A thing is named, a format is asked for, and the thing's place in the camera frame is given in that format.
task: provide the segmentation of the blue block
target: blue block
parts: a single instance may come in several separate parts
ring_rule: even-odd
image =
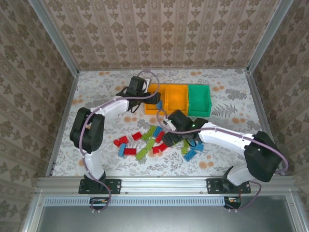
[[[196,146],[191,147],[191,150],[195,150],[195,151],[203,151],[203,149],[204,149],[203,144],[197,144]]]
[[[161,101],[159,101],[159,103],[156,105],[156,108],[157,108],[158,110],[162,110],[162,105],[163,105],[163,102],[162,102],[162,100],[161,100]]]
[[[197,153],[194,150],[189,151],[183,158],[189,162]]]
[[[154,131],[153,137],[156,138],[158,137],[159,133],[163,130],[162,127],[157,127]]]
[[[118,152],[118,156],[119,157],[123,157],[124,156],[125,147],[126,147],[126,144],[121,144],[120,145],[120,150]]]

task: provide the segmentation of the cable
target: cable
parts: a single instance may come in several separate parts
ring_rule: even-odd
[[[87,167],[87,164],[86,164],[86,161],[85,161],[86,153],[83,151],[83,146],[82,146],[85,128],[86,128],[86,125],[88,124],[90,118],[92,117],[92,115],[94,115],[94,114],[95,114],[97,111],[99,111],[100,109],[102,109],[102,108],[108,106],[109,104],[113,103],[114,101],[132,100],[132,99],[140,99],[140,100],[142,100],[142,99],[147,99],[147,98],[153,97],[153,96],[159,91],[159,88],[160,88],[159,78],[158,78],[158,76],[157,76],[156,74],[154,74],[152,71],[148,71],[148,70],[140,71],[139,74],[137,75],[137,77],[138,77],[140,74],[142,74],[142,73],[150,73],[150,74],[152,74],[152,75],[157,79],[158,87],[157,87],[157,89],[155,90],[155,92],[154,92],[153,94],[151,94],[151,95],[149,95],[149,96],[147,96],[147,97],[120,97],[120,98],[117,98],[117,99],[111,99],[110,101],[108,101],[108,102],[106,102],[106,103],[104,103],[104,104],[98,106],[97,109],[95,109],[94,111],[92,111],[92,112],[89,114],[89,116],[86,118],[85,123],[84,123],[84,125],[83,125],[83,127],[82,127],[82,131],[81,131],[81,135],[80,135],[80,139],[79,139],[79,150],[80,150],[80,152],[81,152],[81,154],[82,154],[82,156],[83,156],[83,164],[84,164],[84,167],[85,167],[85,169],[86,169],[88,175],[89,175],[94,181],[96,181],[96,182],[98,182],[99,184],[103,185],[104,188],[108,191],[108,195],[109,195],[108,201],[106,202],[106,205],[101,209],[101,211],[104,210],[104,209],[106,209],[106,207],[107,207],[107,206],[109,205],[109,203],[111,202],[112,193],[111,193],[110,189],[106,186],[105,183],[103,183],[102,181],[96,179],[96,178],[91,174],[89,168]]]
[[[187,130],[187,131],[172,131],[172,130],[166,128],[166,127],[160,122],[160,120],[159,120],[159,113],[160,113],[161,111],[165,112],[165,111],[162,110],[162,109],[158,110],[158,112],[157,112],[157,114],[156,114],[156,118],[157,118],[157,121],[158,121],[158,123],[160,124],[160,126],[161,126],[162,128],[164,128],[165,130],[167,130],[168,132],[171,132],[171,133],[174,133],[174,134],[188,134],[188,133],[193,133],[193,132],[213,131],[213,130],[215,130],[215,128],[213,128],[213,127],[204,127],[204,128],[195,129],[195,130],[190,130],[190,131],[189,131],[189,130]],[[286,170],[288,170],[288,167],[289,167],[288,160],[283,156],[283,154],[281,154],[281,153],[280,153],[279,151],[277,151],[276,149],[273,149],[272,147],[270,147],[270,146],[268,146],[268,145],[266,145],[266,144],[264,144],[264,143],[261,143],[261,142],[259,142],[259,141],[256,141],[256,140],[251,139],[251,138],[248,138],[248,137],[244,137],[244,136],[242,136],[242,135],[240,135],[240,134],[237,134],[237,133],[233,133],[233,132],[230,132],[230,131],[227,131],[227,130],[223,130],[223,129],[220,129],[220,128],[216,128],[216,131],[220,131],[220,132],[223,132],[223,133],[225,133],[225,134],[229,134],[229,135],[232,135],[232,136],[235,136],[235,137],[244,139],[244,140],[248,140],[248,141],[250,141],[250,142],[252,142],[252,143],[255,143],[255,144],[259,145],[259,146],[265,147],[265,148],[267,148],[268,150],[270,150],[270,151],[276,153],[276,154],[283,160],[285,166],[284,166],[284,168],[283,168],[282,170],[276,171],[275,174],[279,174],[279,173],[282,173],[282,172],[285,172]]]
[[[241,208],[238,208],[238,209],[235,209],[233,206],[231,206],[229,204],[226,204],[226,203],[225,203],[225,205],[227,205],[231,209],[234,209],[235,211],[243,210],[243,209],[247,208],[249,205],[251,205],[254,202],[254,200],[258,197],[258,195],[260,194],[260,192],[262,190],[262,185],[259,182],[255,182],[255,181],[252,181],[252,180],[250,180],[249,182],[258,185],[259,186],[259,190],[256,192],[256,195],[253,197],[253,199],[248,204],[246,204],[245,206],[243,206]]]

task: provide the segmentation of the green block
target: green block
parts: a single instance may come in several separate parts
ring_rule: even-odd
[[[188,153],[188,147],[182,147],[182,154],[185,155]]]
[[[154,139],[150,139],[149,142],[147,143],[145,149],[150,151],[151,148],[153,148],[154,144],[155,144],[155,140]]]
[[[148,134],[143,134],[141,139],[144,140],[145,142],[147,142],[148,139],[149,139],[149,135]]]
[[[184,139],[183,140],[183,147],[190,147],[190,144]]]
[[[137,155],[135,157],[138,160],[141,160],[147,153],[148,153],[148,151],[145,148],[143,148],[139,153],[137,153]]]
[[[149,135],[149,137],[152,137],[152,135],[154,134],[155,132],[155,129],[156,129],[156,126],[154,125],[151,125],[150,126],[150,129],[148,130],[147,134]]]

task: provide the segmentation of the green bin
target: green bin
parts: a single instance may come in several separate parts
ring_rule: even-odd
[[[209,117],[211,106],[209,86],[189,85],[189,116]]]

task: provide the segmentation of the patterned wallpaper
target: patterned wallpaper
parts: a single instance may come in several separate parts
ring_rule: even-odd
[[[309,1],[294,0],[253,72],[275,141],[309,212]]]
[[[72,76],[26,0],[0,1],[0,231],[19,231],[45,176]]]
[[[43,0],[80,70],[246,66],[280,0]]]

